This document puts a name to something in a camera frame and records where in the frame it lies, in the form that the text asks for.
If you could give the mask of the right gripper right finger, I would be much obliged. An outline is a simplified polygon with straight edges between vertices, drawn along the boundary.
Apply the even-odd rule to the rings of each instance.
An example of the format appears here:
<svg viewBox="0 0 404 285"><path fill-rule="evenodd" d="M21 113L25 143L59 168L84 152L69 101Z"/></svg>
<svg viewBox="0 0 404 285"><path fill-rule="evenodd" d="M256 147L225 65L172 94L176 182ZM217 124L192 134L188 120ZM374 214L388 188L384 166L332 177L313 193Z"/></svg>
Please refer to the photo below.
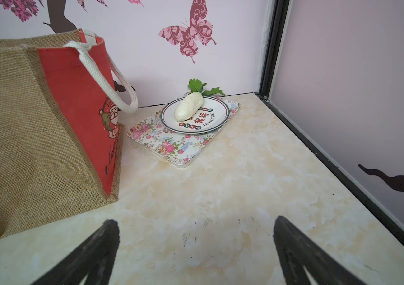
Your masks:
<svg viewBox="0 0 404 285"><path fill-rule="evenodd" d="M288 285L363 285L354 274L330 257L284 216L274 225L274 244Z"/></svg>

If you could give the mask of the brown jute tote bag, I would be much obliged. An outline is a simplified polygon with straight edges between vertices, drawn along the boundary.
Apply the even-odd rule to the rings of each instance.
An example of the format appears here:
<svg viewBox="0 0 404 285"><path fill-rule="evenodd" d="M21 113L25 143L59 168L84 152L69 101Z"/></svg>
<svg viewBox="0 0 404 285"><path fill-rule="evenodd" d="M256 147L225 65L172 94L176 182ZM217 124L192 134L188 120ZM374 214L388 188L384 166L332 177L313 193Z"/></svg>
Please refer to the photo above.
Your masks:
<svg viewBox="0 0 404 285"><path fill-rule="evenodd" d="M116 202L137 108L95 33L0 40L0 239Z"/></svg>

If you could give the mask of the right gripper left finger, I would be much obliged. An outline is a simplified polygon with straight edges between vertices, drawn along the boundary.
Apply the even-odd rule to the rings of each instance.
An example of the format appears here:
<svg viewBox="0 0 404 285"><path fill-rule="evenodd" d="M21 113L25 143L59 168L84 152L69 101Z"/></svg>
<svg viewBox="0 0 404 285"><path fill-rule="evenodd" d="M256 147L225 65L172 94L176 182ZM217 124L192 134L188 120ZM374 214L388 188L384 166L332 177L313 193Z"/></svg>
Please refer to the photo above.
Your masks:
<svg viewBox="0 0 404 285"><path fill-rule="evenodd" d="M107 285L119 245L118 223L115 220L106 220L55 267L35 280L34 284Z"/></svg>

